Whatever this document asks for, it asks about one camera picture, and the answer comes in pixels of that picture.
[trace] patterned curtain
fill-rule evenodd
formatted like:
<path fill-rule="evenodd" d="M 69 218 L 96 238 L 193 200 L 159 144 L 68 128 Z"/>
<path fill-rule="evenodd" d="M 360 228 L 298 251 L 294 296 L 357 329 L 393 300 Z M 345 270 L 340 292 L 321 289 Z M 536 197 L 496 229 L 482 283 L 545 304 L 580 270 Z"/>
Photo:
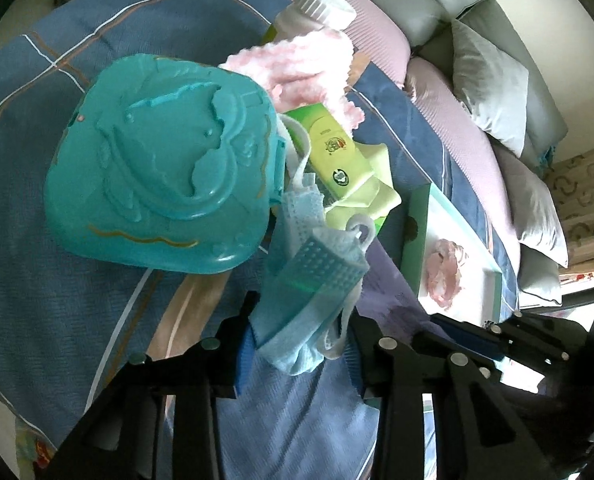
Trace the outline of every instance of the patterned curtain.
<path fill-rule="evenodd" d="M 566 235 L 565 275 L 594 273 L 594 150 L 558 162 L 544 176 Z"/>

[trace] black metal bracket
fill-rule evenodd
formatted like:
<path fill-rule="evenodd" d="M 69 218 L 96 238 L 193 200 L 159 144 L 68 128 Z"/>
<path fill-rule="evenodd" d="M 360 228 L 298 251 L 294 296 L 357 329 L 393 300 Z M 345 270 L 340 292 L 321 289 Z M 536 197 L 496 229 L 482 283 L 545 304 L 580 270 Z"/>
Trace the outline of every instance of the black metal bracket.
<path fill-rule="evenodd" d="M 253 349 L 248 316 L 257 301 L 259 295 L 249 292 L 237 317 L 183 355 L 156 362 L 132 356 L 60 446 L 42 480 L 155 480 L 167 396 L 175 396 L 173 478 L 192 472 L 193 478 L 221 479 L 214 402 L 235 399 L 245 383 L 243 346 Z"/>
<path fill-rule="evenodd" d="M 487 328 L 442 314 L 433 314 L 431 319 L 462 346 L 494 360 L 507 356 L 546 377 L 560 374 L 587 338 L 579 323 L 519 310 L 503 323 L 490 323 Z"/>
<path fill-rule="evenodd" d="M 497 389 L 489 358 L 427 332 L 407 346 L 357 312 L 350 326 L 359 352 L 346 355 L 353 384 L 365 402 L 381 400 L 373 480 L 399 480 L 402 471 L 424 478 L 423 393 L 433 396 L 440 480 L 557 480 Z"/>

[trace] teal plastic case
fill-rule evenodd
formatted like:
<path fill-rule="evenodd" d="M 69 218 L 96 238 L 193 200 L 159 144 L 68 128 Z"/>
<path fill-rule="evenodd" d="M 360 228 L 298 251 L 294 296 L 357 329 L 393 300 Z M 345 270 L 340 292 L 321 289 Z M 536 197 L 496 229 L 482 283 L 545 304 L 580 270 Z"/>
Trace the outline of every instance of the teal plastic case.
<path fill-rule="evenodd" d="M 44 199 L 59 244 L 214 274 L 248 259 L 281 202 L 285 143 L 252 79 L 138 54 L 104 70 L 56 149 Z"/>

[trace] face mask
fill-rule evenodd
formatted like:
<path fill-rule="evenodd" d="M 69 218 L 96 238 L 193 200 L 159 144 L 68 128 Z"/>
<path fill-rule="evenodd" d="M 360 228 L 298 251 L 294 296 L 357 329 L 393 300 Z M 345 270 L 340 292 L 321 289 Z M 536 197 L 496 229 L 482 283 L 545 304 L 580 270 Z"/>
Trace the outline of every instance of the face mask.
<path fill-rule="evenodd" d="M 278 370 L 297 375 L 343 353 L 348 319 L 369 268 L 365 251 L 375 238 L 375 224 L 356 215 L 344 231 L 326 226 L 315 175 L 304 174 L 311 153 L 308 133 L 291 118 L 280 116 L 279 123 L 291 182 L 277 211 L 261 298 L 250 324 L 257 351 Z M 284 123 L 299 136 L 302 158 Z"/>

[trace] ear loop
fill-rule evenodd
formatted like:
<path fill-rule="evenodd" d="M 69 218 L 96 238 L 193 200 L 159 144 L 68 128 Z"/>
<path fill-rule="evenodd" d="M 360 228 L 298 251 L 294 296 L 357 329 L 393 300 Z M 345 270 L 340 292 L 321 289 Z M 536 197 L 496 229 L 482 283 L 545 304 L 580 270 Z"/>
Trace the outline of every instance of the ear loop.
<path fill-rule="evenodd" d="M 362 227 L 365 227 L 368 231 L 363 241 L 361 240 Z M 373 219 L 363 214 L 351 216 L 346 224 L 346 231 L 357 232 L 357 237 L 360 238 L 359 248 L 364 254 L 366 253 L 366 250 L 368 250 L 370 244 L 373 243 L 373 240 L 375 240 L 377 234 Z M 328 330 L 326 330 L 317 341 L 317 351 L 327 359 L 339 359 L 344 353 L 348 322 L 350 321 L 350 316 L 353 313 L 357 301 L 359 301 L 359 297 L 362 295 L 362 285 L 363 277 L 360 278 L 357 284 L 353 287 L 353 290 L 348 293 L 344 300 L 341 309 L 341 330 L 339 332 L 339 337 L 332 344 L 330 343 L 330 332 L 333 330 L 331 324 L 331 326 L 328 327 Z"/>
<path fill-rule="evenodd" d="M 299 137 L 303 155 L 299 157 L 295 143 L 291 134 L 288 132 L 290 128 L 296 137 Z M 291 179 L 290 186 L 295 189 L 304 187 L 303 173 L 306 171 L 306 164 L 311 157 L 311 138 L 306 129 L 301 126 L 299 121 L 284 114 L 277 114 L 277 133 L 286 142 L 286 168 L 288 169 L 288 176 Z"/>

